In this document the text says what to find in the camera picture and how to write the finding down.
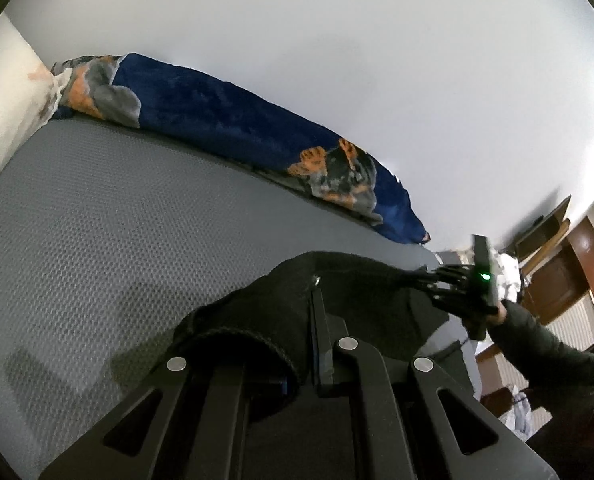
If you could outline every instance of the textured gray surface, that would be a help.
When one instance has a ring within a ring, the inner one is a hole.
[[[35,479],[138,383],[189,311],[311,250],[437,264],[171,140],[51,121],[0,175],[2,454]]]

